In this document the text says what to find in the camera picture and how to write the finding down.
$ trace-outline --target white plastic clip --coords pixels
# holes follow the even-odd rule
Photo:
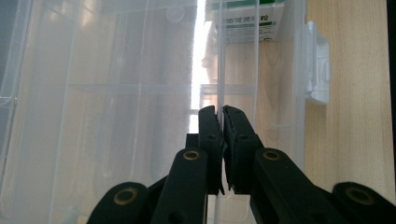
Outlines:
[[[317,32],[312,21],[304,26],[304,56],[306,99],[325,105],[330,101],[329,42]]]

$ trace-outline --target plastic box lid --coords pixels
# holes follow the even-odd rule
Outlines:
[[[248,1],[255,21],[239,42],[223,19],[235,1],[20,1],[0,223],[85,223],[113,186],[166,176],[207,105],[244,110],[303,169],[304,101],[329,100],[328,45],[304,24],[304,0],[267,3],[283,12],[276,38],[260,41],[268,1]],[[248,196],[208,206],[209,223],[254,220]]]

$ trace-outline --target label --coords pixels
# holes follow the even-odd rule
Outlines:
[[[259,40],[276,40],[278,25],[282,18],[284,3],[260,5],[259,17]],[[242,6],[224,8],[223,29],[227,43],[249,42],[254,40],[256,24],[256,8],[254,6]]]

